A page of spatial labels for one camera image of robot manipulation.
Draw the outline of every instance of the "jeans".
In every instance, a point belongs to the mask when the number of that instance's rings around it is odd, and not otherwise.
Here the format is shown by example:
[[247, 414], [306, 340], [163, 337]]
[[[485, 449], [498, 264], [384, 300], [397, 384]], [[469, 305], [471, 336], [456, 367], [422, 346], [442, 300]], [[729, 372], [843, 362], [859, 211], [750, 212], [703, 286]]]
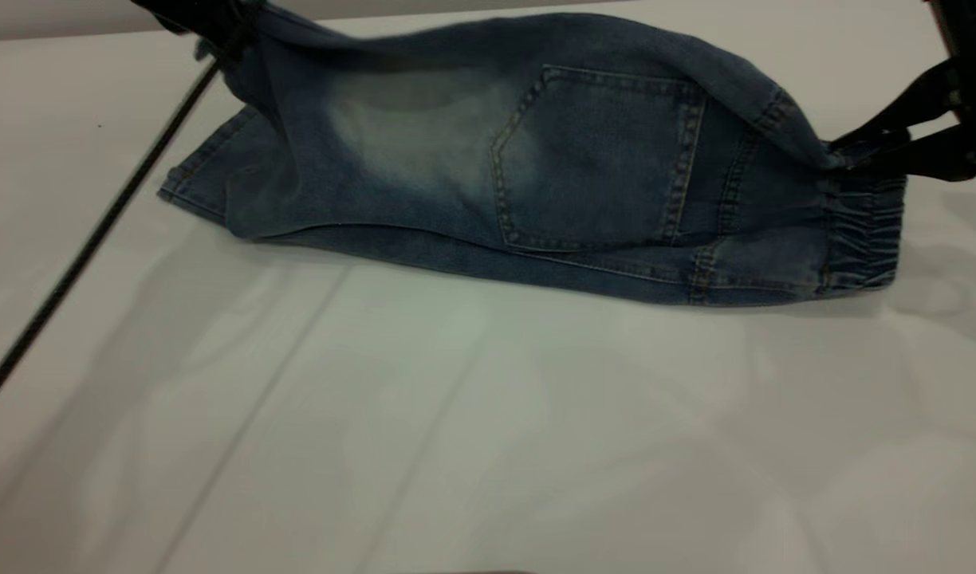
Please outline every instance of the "jeans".
[[892, 283], [906, 178], [852, 177], [696, 37], [587, 14], [357, 40], [267, 6], [246, 104], [160, 196], [235, 236], [657, 304]]

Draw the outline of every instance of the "black cable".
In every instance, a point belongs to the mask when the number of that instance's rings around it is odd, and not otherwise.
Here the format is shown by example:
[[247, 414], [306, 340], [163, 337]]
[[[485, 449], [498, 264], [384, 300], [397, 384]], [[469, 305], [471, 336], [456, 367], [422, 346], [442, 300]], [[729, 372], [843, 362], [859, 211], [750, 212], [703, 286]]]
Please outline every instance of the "black cable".
[[203, 75], [190, 88], [190, 92], [187, 93], [179, 108], [172, 114], [171, 119], [166, 124], [166, 128], [159, 134], [159, 138], [155, 139], [152, 149], [148, 150], [147, 155], [141, 160], [141, 164], [139, 164], [134, 170], [133, 175], [128, 179], [127, 185], [124, 185], [119, 195], [116, 196], [116, 199], [112, 200], [112, 205], [109, 206], [105, 214], [102, 215], [102, 218], [99, 219], [98, 226], [96, 226], [87, 241], [84, 242], [81, 250], [77, 252], [77, 256], [70, 262], [64, 275], [62, 275], [58, 283], [55, 284], [55, 287], [49, 292], [48, 297], [45, 298], [40, 308], [38, 308], [38, 312], [31, 317], [31, 320], [24, 327], [24, 331], [21, 331], [21, 335], [10, 346], [10, 350], [2, 357], [2, 360], [0, 360], [0, 390], [2, 390], [2, 386], [6, 384], [10, 375], [14, 373], [14, 369], [24, 359], [26, 353], [32, 348], [33, 343], [35, 343], [35, 340], [38, 339], [38, 336], [45, 329], [49, 320], [55, 315], [55, 312], [59, 309], [59, 305], [62, 304], [66, 295], [69, 294], [70, 290], [73, 290], [73, 285], [77, 283], [77, 280], [80, 280], [81, 275], [87, 269], [91, 259], [95, 257], [98, 248], [108, 238], [109, 232], [112, 231], [116, 222], [119, 221], [120, 216], [126, 210], [128, 204], [130, 204], [131, 199], [134, 199], [137, 191], [144, 184], [144, 180], [152, 173], [155, 165], [159, 162], [161, 155], [166, 152], [172, 138], [179, 133], [179, 128], [183, 126], [184, 121], [186, 121], [190, 112], [193, 112], [194, 106], [200, 101], [201, 96], [204, 95], [211, 81], [214, 80], [219, 70], [222, 69], [223, 63], [228, 58], [228, 54], [234, 53], [234, 50], [240, 46], [244, 37], [247, 36], [252, 23], [254, 23], [254, 16], [258, 15], [263, 4], [265, 4], [263, 0], [255, 0], [255, 3], [250, 5], [240, 26], [233, 33], [233, 36], [230, 37], [226, 46], [223, 47], [225, 49], [222, 49], [215, 56], [215, 61], [208, 66], [208, 69], [204, 70]]

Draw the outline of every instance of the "pocket stitching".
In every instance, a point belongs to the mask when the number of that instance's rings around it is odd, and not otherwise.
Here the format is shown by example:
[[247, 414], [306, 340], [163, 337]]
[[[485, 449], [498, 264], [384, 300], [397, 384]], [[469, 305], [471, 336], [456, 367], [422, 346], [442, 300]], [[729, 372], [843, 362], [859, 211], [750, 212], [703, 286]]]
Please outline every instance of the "pocket stitching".
[[[625, 91], [634, 91], [652, 95], [678, 94], [687, 98], [684, 113], [684, 138], [678, 142], [682, 146], [680, 155], [676, 160], [676, 171], [674, 173], [673, 185], [671, 185], [670, 200], [666, 205], [664, 214], [664, 224], [662, 229], [655, 237], [644, 240], [631, 241], [569, 241], [567, 239], [551, 238], [546, 234], [536, 232], [525, 237], [524, 243], [514, 245], [521, 240], [521, 233], [514, 228], [513, 218], [510, 215], [510, 206], [506, 200], [509, 186], [506, 185], [506, 171], [502, 166], [502, 152], [506, 149], [510, 139], [516, 134], [517, 128], [523, 123], [527, 112], [540, 98], [551, 81], [566, 80], [575, 81], [579, 84], [608, 86], [621, 88]], [[683, 206], [686, 203], [686, 192], [693, 167], [693, 156], [696, 153], [697, 136], [700, 133], [704, 109], [706, 109], [707, 97], [703, 88], [691, 81], [677, 79], [667, 79], [666, 77], [641, 77], [626, 75], [626, 73], [598, 72], [591, 69], [568, 68], [568, 66], [544, 65], [542, 73], [527, 93], [521, 98], [520, 105], [516, 112], [510, 114], [506, 121], [506, 126], [502, 128], [498, 136], [492, 141], [489, 148], [491, 155], [492, 179], [495, 184], [495, 206], [496, 217], [498, 217], [499, 231], [502, 233], [502, 242], [507, 246], [534, 250], [535, 247], [542, 250], [585, 250], [585, 248], [605, 248], [613, 246], [632, 246], [651, 243], [656, 239], [667, 239], [675, 236], [679, 231], [679, 222], [683, 215]]]

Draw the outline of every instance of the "blue denim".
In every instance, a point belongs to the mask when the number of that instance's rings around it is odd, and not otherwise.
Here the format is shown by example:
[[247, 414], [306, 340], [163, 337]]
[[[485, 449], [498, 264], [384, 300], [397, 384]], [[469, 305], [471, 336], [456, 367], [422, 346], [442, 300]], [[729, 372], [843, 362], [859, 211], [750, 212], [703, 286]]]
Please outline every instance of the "blue denim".
[[587, 14], [357, 40], [279, 8], [246, 108], [160, 195], [237, 237], [659, 304], [892, 283], [905, 178], [848, 177], [793, 100], [695, 37]]

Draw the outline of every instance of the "white table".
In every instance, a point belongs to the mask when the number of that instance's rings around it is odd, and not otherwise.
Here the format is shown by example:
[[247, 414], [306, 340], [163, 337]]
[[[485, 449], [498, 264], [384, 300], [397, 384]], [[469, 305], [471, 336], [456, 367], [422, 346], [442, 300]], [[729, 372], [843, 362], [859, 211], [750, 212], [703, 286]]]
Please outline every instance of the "white table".
[[[915, 0], [571, 10], [750, 58], [826, 138], [944, 58]], [[191, 44], [0, 43], [0, 355]], [[0, 395], [0, 573], [976, 574], [976, 181], [911, 182], [896, 287], [729, 312], [247, 244], [161, 178]]]

